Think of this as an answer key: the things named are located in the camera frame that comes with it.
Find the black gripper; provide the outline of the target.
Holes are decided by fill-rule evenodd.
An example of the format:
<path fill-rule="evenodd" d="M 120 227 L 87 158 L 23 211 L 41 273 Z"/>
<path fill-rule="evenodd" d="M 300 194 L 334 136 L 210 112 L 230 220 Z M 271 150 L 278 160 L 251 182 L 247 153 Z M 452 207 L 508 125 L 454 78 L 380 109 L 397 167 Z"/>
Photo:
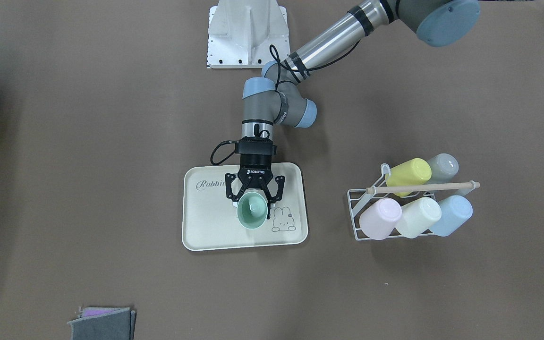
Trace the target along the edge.
<path fill-rule="evenodd" d="M 273 206 L 283 198 L 285 176 L 274 177 L 277 185 L 276 193 L 270 193 L 268 184 L 272 181 L 272 155 L 258 153 L 242 153 L 240 155 L 240 167 L 238 173 L 225 174 L 225 196 L 230 199 L 235 207 L 243 198 L 248 189 L 263 191 L 266 198 L 267 215 L 271 217 Z M 233 189 L 233 183 L 239 181 L 237 191 Z"/>

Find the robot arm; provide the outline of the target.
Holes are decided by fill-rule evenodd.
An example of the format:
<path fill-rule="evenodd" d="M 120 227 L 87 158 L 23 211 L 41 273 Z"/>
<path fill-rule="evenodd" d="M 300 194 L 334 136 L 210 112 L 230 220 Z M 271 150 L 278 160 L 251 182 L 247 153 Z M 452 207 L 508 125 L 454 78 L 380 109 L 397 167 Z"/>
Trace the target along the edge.
<path fill-rule="evenodd" d="M 284 176 L 272 172 L 274 125 L 307 128 L 317 106 L 305 99 L 298 84 L 350 54 L 360 41 L 381 26 L 401 21 L 432 47 L 444 47 L 464 37 L 477 23 L 477 0 L 365 0 L 309 43 L 281 58 L 274 45 L 260 77 L 245 82 L 241 138 L 220 142 L 240 155 L 237 173 L 226 174 L 225 197 L 235 206 L 249 190 L 263 194 L 264 217 L 283 197 Z"/>

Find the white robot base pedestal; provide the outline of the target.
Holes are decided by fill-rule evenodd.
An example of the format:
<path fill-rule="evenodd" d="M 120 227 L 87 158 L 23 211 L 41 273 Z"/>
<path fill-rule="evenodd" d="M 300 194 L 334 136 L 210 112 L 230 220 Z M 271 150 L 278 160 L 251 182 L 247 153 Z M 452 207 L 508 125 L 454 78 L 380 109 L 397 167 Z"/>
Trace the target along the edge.
<path fill-rule="evenodd" d="M 291 52 L 287 9 L 276 0 L 221 0 L 209 9 L 206 66 L 211 69 L 262 68 Z"/>

